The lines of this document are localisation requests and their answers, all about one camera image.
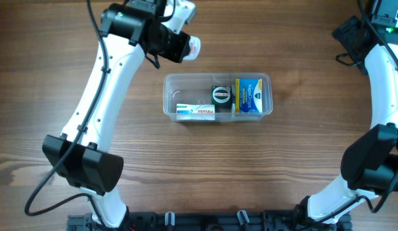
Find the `white spray bottle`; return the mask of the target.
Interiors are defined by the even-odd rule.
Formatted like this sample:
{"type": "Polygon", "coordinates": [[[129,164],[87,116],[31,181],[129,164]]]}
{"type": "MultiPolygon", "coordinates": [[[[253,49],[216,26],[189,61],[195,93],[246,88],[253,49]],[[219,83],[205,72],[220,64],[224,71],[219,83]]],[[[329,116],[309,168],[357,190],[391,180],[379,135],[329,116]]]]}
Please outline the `white spray bottle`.
{"type": "Polygon", "coordinates": [[[201,40],[198,37],[190,36],[189,39],[190,52],[183,57],[183,61],[196,60],[201,50],[201,40]]]}

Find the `white green medicine box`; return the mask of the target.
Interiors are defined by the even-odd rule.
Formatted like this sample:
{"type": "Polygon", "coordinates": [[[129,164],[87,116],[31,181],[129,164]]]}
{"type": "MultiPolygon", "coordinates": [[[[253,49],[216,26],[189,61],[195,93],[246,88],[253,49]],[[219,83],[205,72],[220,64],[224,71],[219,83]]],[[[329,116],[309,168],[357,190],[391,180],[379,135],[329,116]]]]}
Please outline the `white green medicine box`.
{"type": "Polygon", "coordinates": [[[178,121],[214,121],[215,115],[214,105],[177,104],[178,121]]]}

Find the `green square box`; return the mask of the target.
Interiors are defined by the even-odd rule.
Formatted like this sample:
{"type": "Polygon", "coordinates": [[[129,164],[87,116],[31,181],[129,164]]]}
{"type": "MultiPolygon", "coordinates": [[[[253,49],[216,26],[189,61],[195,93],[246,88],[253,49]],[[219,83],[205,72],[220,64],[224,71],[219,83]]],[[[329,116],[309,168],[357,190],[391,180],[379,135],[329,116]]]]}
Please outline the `green square box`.
{"type": "Polygon", "coordinates": [[[212,104],[219,107],[227,107],[232,102],[231,87],[225,86],[212,86],[211,91],[212,104]]]}

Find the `blue VapoDrops box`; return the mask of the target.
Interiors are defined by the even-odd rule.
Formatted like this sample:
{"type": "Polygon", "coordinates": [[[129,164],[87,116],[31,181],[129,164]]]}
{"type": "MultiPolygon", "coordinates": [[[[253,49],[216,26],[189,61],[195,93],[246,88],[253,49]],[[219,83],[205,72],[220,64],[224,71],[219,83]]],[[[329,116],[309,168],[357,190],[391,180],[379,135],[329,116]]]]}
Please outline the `blue VapoDrops box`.
{"type": "Polygon", "coordinates": [[[238,78],[235,82],[235,112],[259,113],[263,111],[262,79],[238,78]]]}

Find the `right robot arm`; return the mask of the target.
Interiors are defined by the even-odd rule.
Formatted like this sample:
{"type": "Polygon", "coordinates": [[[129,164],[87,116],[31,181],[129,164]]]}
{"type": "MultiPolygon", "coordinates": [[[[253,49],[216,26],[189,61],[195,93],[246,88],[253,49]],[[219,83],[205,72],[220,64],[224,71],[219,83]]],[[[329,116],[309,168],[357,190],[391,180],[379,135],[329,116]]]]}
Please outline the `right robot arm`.
{"type": "Polygon", "coordinates": [[[332,36],[369,77],[370,130],[342,157],[340,174],[324,189],[306,196],[283,223],[289,230],[346,230],[349,212],[366,203],[378,213],[398,192],[398,0],[357,2],[361,17],[351,17],[332,36]]]}

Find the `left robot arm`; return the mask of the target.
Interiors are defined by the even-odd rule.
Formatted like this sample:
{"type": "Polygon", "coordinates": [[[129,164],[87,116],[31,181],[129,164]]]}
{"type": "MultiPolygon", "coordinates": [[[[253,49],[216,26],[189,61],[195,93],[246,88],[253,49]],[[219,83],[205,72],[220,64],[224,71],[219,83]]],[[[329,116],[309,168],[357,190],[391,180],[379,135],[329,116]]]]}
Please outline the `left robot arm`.
{"type": "Polygon", "coordinates": [[[46,136],[42,150],[52,172],[86,197],[91,211],[69,216],[68,230],[130,230],[128,207],[117,183],[124,160],[109,153],[115,122],[133,76],[148,60],[194,60],[200,40],[182,28],[195,16],[190,1],[114,3],[96,27],[98,54],[82,98],[59,136],[46,136]]]}

